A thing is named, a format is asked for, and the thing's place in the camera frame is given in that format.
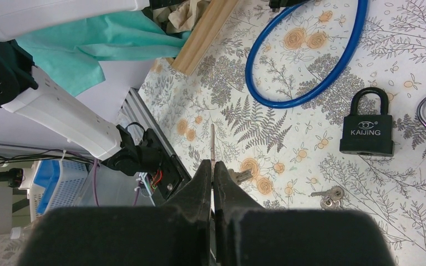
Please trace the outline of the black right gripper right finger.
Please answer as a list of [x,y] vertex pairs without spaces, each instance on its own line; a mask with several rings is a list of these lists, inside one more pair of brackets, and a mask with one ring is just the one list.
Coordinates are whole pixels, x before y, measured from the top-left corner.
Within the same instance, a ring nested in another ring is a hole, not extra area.
[[393,265],[376,223],[359,211],[263,208],[217,162],[216,259],[221,265]]

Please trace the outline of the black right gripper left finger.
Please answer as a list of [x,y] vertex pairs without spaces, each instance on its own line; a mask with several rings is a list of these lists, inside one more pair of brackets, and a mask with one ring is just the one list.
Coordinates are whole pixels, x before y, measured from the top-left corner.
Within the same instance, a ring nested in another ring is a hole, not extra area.
[[211,162],[158,207],[67,207],[45,214],[18,265],[209,265]]

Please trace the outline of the black headed key pair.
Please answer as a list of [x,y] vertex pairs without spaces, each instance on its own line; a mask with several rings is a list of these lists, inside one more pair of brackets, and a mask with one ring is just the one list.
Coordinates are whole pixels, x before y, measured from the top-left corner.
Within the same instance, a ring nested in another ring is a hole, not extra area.
[[[212,172],[214,172],[215,163],[216,163],[216,153],[215,153],[215,125],[211,124],[211,149],[210,149],[210,155],[211,155],[211,169]],[[252,172],[250,169],[244,170],[242,172],[236,172],[233,169],[228,169],[229,176],[231,179],[237,184],[240,185],[245,181],[248,181],[253,178]]]

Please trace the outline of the blue cable lock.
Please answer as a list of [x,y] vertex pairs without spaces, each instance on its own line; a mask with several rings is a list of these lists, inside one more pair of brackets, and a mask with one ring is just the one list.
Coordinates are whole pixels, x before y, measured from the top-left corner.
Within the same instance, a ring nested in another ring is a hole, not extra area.
[[250,95],[274,109],[321,96],[350,63],[368,7],[368,1],[271,1],[273,16],[246,59]]

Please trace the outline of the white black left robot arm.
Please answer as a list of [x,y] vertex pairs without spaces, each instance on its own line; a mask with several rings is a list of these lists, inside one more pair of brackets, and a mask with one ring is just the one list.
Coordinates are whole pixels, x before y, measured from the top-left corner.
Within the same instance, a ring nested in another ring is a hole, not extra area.
[[0,1],[0,108],[53,130],[112,170],[128,176],[160,170],[161,148],[137,145],[122,126],[100,118],[16,41],[34,30],[137,7],[132,1]]

